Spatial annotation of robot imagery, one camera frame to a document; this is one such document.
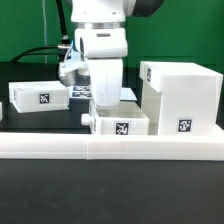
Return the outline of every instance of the large white box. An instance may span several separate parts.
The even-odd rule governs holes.
[[[66,110],[69,105],[69,90],[59,81],[11,82],[9,97],[19,113]]]
[[[223,76],[194,63],[141,62],[142,110],[158,135],[210,135]]]

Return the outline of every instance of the black cable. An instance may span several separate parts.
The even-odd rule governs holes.
[[[57,46],[43,46],[43,47],[36,47],[36,48],[32,48],[32,49],[29,49],[27,51],[24,51],[23,53],[19,54],[18,56],[12,58],[10,60],[10,62],[17,62],[20,58],[24,57],[24,56],[27,56],[27,55],[31,55],[29,53],[32,53],[32,52],[36,52],[36,51],[41,51],[41,50],[48,50],[48,49],[58,49]]]
[[[62,44],[70,44],[61,0],[56,0],[56,4],[57,4],[57,8],[58,8],[58,16],[59,16],[60,27],[61,27]]]

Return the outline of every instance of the small white box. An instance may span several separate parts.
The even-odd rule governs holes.
[[[149,119],[134,102],[120,102],[115,110],[98,111],[90,101],[89,114],[82,115],[82,124],[92,134],[148,135]]]
[[[10,103],[19,113],[66,110],[69,90],[59,81],[11,82]]]

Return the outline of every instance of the white plastic part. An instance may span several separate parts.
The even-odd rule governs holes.
[[[141,62],[142,110],[158,135],[210,135],[223,76],[194,63]]]
[[[123,1],[73,0],[71,20],[79,23],[124,22]]]
[[[2,120],[2,117],[3,117],[3,115],[2,115],[2,103],[0,102],[0,121]]]
[[[66,110],[69,105],[69,90],[59,81],[11,82],[9,96],[19,113]]]
[[[90,117],[90,115],[89,114],[82,114],[81,123],[84,126],[91,125],[91,117]]]
[[[119,136],[0,133],[4,159],[224,161],[224,132],[209,136]]]
[[[123,0],[125,15],[131,16],[133,14],[135,3],[136,0]]]
[[[87,67],[97,109],[109,110],[118,107],[123,75],[122,59],[88,59]]]
[[[121,102],[116,110],[102,111],[96,110],[94,102],[90,101],[89,111],[88,121],[92,134],[148,134],[149,119],[134,102]]]
[[[77,50],[87,58],[120,58],[127,56],[127,41],[123,28],[76,29],[75,45]]]

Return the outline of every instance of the cable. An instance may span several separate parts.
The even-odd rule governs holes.
[[[42,0],[43,20],[44,20],[44,45],[47,46],[47,14],[46,14],[46,1]]]
[[[31,55],[30,53],[32,52],[36,52],[36,51],[41,51],[41,50],[48,50],[48,49],[58,49],[57,46],[43,46],[43,47],[36,47],[36,48],[32,48],[30,50],[24,51],[23,53],[19,54],[18,56],[12,58],[10,60],[10,62],[17,62],[20,58],[26,56],[26,55]]]

